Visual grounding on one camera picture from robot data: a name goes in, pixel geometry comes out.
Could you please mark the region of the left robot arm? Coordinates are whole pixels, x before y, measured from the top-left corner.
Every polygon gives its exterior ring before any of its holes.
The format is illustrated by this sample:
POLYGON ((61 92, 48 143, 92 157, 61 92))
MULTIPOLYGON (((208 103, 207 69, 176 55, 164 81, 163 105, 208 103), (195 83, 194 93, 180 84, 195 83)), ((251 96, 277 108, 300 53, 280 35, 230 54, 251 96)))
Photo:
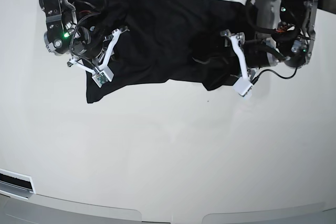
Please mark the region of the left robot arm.
POLYGON ((314 27, 318 0, 280 0, 276 28, 258 26, 250 17, 252 6, 252 0, 246 0, 247 21, 256 32, 272 38, 276 46, 276 59, 290 68, 308 64, 316 38, 314 27))

